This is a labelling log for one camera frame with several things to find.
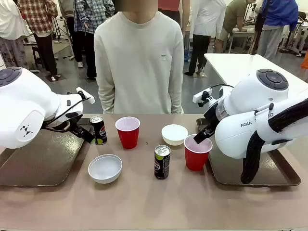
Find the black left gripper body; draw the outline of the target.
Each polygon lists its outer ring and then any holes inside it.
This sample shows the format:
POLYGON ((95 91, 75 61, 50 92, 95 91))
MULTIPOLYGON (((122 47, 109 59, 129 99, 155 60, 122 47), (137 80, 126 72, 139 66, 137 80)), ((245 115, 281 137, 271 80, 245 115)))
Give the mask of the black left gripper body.
POLYGON ((83 127, 78 124, 78 121, 82 118, 82 114, 77 112, 68 113, 65 115, 67 120, 63 123, 65 132, 81 132, 83 127))

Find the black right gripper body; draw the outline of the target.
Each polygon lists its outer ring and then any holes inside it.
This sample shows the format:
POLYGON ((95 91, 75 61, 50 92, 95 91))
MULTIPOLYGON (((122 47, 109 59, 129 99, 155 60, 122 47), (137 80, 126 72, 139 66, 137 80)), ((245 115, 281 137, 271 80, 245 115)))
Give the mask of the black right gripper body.
POLYGON ((210 130, 215 131, 217 125, 219 124, 219 119, 216 116, 216 107, 218 102, 214 103, 209 109, 205 112, 204 117, 206 124, 210 130))

